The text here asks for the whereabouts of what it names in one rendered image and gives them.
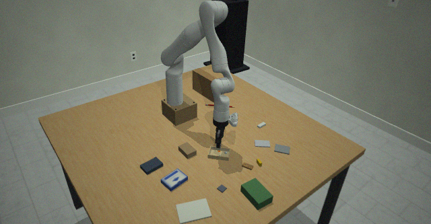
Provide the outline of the tan wooden domino tile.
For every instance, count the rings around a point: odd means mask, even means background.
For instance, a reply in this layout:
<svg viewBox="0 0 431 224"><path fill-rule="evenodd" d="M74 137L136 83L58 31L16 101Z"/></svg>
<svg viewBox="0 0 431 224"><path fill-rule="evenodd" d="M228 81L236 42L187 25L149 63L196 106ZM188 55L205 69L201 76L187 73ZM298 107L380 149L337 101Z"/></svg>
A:
<svg viewBox="0 0 431 224"><path fill-rule="evenodd" d="M253 169L253 165L250 165L250 164L245 163L245 162L242 164L242 167L245 167L245 168L250 169L250 170Z"/></svg>

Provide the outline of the green rectangular box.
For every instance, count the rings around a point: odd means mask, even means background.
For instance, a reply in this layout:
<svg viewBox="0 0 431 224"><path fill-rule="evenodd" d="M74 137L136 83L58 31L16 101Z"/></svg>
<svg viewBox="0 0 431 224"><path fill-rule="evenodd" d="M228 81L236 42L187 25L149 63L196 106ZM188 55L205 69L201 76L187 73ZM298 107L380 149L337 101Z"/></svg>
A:
<svg viewBox="0 0 431 224"><path fill-rule="evenodd" d="M256 178L242 184L240 191L257 210L273 201L273 195Z"/></svg>

